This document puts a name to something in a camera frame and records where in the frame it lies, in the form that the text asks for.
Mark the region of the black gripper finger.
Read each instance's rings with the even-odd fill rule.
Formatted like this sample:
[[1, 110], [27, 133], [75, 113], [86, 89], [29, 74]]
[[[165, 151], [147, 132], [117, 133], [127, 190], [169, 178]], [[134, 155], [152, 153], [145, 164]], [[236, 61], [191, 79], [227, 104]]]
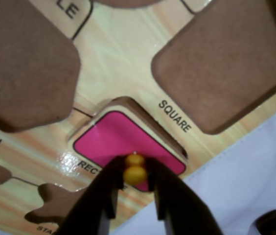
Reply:
[[124, 188], [124, 158], [112, 159], [95, 177], [57, 230], [58, 235], [107, 235]]
[[148, 159], [148, 189], [167, 235], [221, 235], [208, 206], [167, 166]]

